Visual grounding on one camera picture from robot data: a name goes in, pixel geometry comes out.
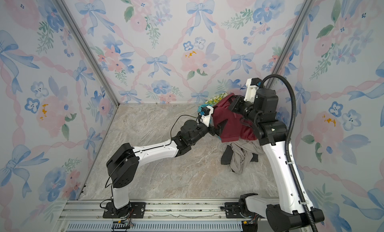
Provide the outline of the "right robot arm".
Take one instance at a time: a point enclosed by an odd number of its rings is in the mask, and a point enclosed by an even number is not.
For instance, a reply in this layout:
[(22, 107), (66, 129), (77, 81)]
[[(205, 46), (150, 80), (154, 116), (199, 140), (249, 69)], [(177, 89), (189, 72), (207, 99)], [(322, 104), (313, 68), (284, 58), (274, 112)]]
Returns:
[(245, 96), (237, 98), (230, 111), (240, 114), (251, 128), (272, 167), (279, 197), (276, 200), (258, 195), (243, 195), (244, 211), (267, 219), (275, 232), (294, 229), (316, 232), (316, 224), (325, 217), (314, 207), (302, 182), (292, 152), (291, 136), (295, 116), (289, 125), (276, 118), (279, 98), (267, 88), (252, 86)]

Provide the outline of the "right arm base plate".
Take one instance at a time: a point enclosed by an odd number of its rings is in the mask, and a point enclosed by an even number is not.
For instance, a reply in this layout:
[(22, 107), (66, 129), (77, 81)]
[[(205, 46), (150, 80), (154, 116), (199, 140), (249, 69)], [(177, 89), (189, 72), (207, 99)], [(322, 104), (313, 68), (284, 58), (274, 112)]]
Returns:
[(264, 218), (257, 213), (249, 212), (245, 205), (241, 205), (239, 202), (226, 202), (220, 207), (220, 210), (225, 212), (227, 219), (251, 220)]

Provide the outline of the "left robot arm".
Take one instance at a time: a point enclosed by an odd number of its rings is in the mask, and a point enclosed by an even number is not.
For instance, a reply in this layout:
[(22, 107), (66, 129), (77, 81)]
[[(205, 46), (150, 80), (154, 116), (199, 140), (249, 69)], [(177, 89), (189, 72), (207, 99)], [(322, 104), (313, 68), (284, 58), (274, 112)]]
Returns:
[(165, 142), (149, 146), (122, 144), (106, 163), (115, 209), (122, 209), (130, 203), (128, 185), (134, 180), (139, 167), (157, 160), (182, 156), (207, 134), (214, 136), (220, 132), (220, 129), (208, 123), (188, 120), (176, 136)]

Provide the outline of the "maroon cloth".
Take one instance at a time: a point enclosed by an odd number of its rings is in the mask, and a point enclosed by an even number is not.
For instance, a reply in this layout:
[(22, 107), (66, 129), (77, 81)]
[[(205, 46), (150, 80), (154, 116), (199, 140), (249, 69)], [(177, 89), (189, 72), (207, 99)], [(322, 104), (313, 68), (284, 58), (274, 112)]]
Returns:
[(257, 140), (250, 127), (251, 123), (243, 120), (240, 114), (229, 110), (229, 106), (235, 98), (237, 96), (231, 93), (214, 106), (213, 123), (216, 129), (221, 127), (219, 137), (222, 142), (235, 142), (240, 139), (247, 141)]

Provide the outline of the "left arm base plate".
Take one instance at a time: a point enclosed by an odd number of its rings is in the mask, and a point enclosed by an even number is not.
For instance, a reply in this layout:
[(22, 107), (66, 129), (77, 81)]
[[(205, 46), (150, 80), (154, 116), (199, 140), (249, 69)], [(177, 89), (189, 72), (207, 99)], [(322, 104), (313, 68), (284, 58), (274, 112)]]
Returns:
[(116, 209), (113, 202), (108, 202), (104, 208), (104, 219), (143, 219), (146, 209), (145, 202), (129, 202), (128, 205)]

